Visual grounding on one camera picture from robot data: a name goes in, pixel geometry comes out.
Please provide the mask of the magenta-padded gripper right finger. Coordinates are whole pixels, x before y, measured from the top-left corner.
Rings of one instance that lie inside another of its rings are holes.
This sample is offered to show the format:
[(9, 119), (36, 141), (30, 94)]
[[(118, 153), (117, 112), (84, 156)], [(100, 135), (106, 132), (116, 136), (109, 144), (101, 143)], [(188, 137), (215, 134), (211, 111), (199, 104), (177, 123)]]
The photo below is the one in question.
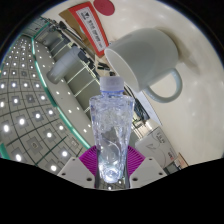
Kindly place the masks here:
[(153, 157), (145, 157), (139, 151), (128, 147), (126, 159), (126, 187), (140, 188), (166, 176)]

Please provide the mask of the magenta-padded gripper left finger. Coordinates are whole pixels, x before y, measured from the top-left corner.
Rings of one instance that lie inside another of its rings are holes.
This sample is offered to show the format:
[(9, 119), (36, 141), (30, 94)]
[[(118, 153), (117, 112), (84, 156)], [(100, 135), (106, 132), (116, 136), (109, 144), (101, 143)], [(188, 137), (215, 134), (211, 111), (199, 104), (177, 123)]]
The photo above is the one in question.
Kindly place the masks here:
[(95, 187), (98, 162), (95, 147), (91, 147), (80, 157), (71, 157), (58, 176), (84, 188)]

